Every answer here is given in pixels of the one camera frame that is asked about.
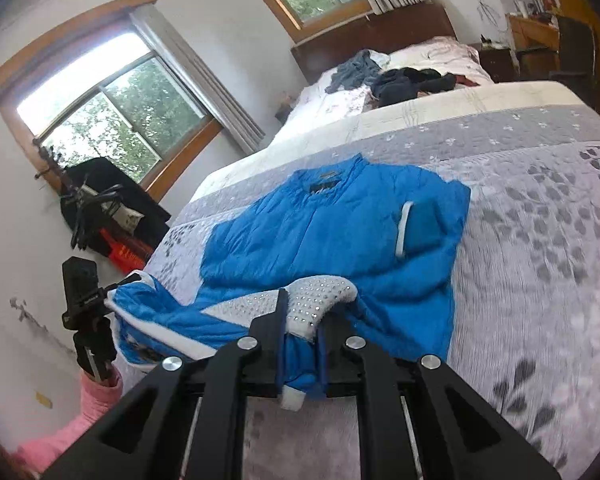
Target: blue down jacket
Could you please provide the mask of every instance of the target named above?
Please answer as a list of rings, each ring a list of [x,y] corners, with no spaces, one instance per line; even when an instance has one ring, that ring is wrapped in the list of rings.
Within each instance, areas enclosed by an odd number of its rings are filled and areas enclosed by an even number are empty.
[[[370,164],[361,155],[299,170],[240,216],[214,228],[192,305],[171,298],[152,309],[146,298],[133,306],[124,291],[116,296],[134,316],[219,348],[246,329],[212,318],[204,308],[305,276],[343,276],[358,288],[358,300],[345,309],[357,334],[396,357],[415,360],[432,353],[445,358],[454,320],[450,276],[469,202],[470,190],[458,181],[445,182],[416,166]],[[411,208],[399,236],[405,203]],[[122,325],[133,338],[143,339]],[[287,366],[302,368],[287,371],[291,382],[301,371],[310,372],[316,360],[309,343],[288,344],[295,348],[286,351]],[[164,345],[154,347],[164,351]],[[289,352],[309,356],[310,362],[294,364]],[[309,390],[311,382],[302,382],[300,389]]]

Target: clothes pile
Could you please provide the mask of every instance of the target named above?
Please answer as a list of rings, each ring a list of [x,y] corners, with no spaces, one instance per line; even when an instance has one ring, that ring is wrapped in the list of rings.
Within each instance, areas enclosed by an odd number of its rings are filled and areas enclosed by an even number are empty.
[[[329,308],[396,357],[445,358],[454,319],[450,276],[469,201],[458,181],[361,155],[296,171],[215,226],[193,304],[179,304],[148,275],[109,293],[119,350],[131,363],[142,362],[139,349],[208,357],[245,335],[253,317],[272,312],[277,289],[286,287],[284,377],[296,390],[321,391],[313,341]]]
[[[353,90],[363,84],[371,88],[379,107],[409,101],[423,94],[447,92],[453,90],[456,84],[478,86],[464,75],[442,75],[432,68],[416,70],[404,67],[380,73],[380,67],[371,59],[369,50],[361,50],[338,65],[325,92],[333,94],[339,90]]]
[[[396,68],[379,75],[371,85],[373,97],[380,101],[380,107],[409,101],[421,92],[438,93],[453,90],[456,83],[478,86],[463,75],[440,72],[432,68],[416,70],[414,68]]]
[[[327,94],[338,90],[353,90],[363,84],[371,86],[376,80],[380,67],[371,59],[368,50],[361,50],[351,59],[338,65],[336,72],[331,76],[331,84],[325,88]]]

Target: metal screw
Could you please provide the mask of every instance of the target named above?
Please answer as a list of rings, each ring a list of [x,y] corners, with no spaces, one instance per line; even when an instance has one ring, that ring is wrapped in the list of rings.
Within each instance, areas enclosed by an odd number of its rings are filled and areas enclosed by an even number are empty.
[[[344,342],[349,348],[353,348],[354,350],[360,350],[364,345],[366,345],[366,341],[362,339],[359,335],[352,335],[351,337],[347,337],[347,340]]]
[[[257,344],[258,340],[250,335],[238,339],[238,348],[242,350],[251,350],[252,348],[256,348]]]
[[[432,354],[425,355],[420,362],[422,363],[422,366],[429,370],[435,370],[441,364],[440,358],[437,355]]]
[[[173,372],[182,366],[182,359],[176,356],[167,357],[162,361],[162,368]]]

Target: wooden cabinet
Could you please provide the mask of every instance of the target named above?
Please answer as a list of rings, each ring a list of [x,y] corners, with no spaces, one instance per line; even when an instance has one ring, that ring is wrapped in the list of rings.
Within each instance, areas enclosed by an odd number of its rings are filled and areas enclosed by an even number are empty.
[[[483,48],[481,43],[472,44],[472,47],[478,51],[480,65],[494,83],[506,83],[518,78],[510,48]]]
[[[526,78],[545,78],[551,70],[558,70],[556,52],[560,45],[560,32],[557,28],[540,23],[538,20],[508,14],[511,33],[516,50],[533,46],[546,46],[550,50],[541,54],[523,57],[520,73]]]

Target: pink fabric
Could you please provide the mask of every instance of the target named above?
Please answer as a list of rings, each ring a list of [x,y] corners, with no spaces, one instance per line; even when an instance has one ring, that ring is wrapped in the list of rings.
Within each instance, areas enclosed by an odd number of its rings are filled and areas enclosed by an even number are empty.
[[[31,440],[18,447],[13,457],[29,470],[42,473],[64,450],[87,431],[122,396],[122,378],[114,368],[115,386],[102,386],[80,372],[80,415],[56,434]]]

